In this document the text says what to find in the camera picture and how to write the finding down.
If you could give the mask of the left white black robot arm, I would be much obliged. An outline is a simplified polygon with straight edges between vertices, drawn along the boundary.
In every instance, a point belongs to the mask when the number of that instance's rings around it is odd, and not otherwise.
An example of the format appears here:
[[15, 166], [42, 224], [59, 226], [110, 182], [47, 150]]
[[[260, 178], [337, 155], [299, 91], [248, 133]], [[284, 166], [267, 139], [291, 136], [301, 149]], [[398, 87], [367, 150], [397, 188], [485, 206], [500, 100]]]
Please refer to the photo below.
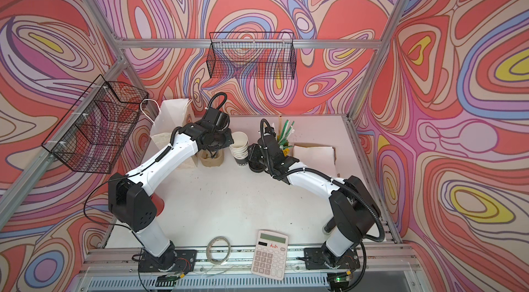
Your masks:
[[159, 271], [171, 270], [176, 255], [173, 242], [158, 223], [152, 195], [188, 158], [200, 151], [215, 153], [233, 143], [230, 116], [209, 108], [197, 122], [174, 128], [166, 146], [144, 164], [125, 175], [116, 173], [108, 181], [110, 212], [130, 228]]

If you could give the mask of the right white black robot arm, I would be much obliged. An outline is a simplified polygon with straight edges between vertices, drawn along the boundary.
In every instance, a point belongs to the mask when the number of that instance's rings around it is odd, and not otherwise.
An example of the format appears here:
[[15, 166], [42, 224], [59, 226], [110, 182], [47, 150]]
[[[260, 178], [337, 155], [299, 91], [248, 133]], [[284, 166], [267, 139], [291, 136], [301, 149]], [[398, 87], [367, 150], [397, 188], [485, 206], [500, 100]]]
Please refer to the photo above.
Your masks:
[[317, 249], [319, 259], [306, 260], [307, 263], [336, 268], [365, 240], [384, 242], [380, 209], [358, 177], [342, 179], [310, 168], [299, 159], [284, 155], [270, 134], [249, 147], [249, 164], [275, 180], [329, 201], [332, 217], [325, 225], [328, 238]]

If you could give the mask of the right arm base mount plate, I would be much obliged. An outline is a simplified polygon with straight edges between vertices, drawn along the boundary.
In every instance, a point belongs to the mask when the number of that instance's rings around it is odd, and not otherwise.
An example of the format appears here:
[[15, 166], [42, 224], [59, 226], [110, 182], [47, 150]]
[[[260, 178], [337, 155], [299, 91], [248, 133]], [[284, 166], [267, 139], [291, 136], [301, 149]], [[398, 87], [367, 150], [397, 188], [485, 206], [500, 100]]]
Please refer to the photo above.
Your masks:
[[361, 267], [358, 254], [352, 249], [347, 249], [342, 256], [337, 257], [322, 247], [305, 248], [300, 260], [304, 261], [308, 270], [348, 269], [355, 271]]

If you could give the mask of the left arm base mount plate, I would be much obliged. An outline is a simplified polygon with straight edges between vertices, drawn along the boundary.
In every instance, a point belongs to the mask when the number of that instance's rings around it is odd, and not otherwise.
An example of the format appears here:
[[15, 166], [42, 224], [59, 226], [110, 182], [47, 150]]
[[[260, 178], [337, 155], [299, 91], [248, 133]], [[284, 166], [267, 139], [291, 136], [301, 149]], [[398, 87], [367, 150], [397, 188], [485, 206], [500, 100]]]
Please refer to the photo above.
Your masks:
[[183, 272], [194, 271], [196, 257], [198, 255], [195, 249], [176, 249], [168, 250], [161, 257], [156, 258], [147, 251], [142, 252], [139, 261], [140, 273], [158, 273], [158, 272]]

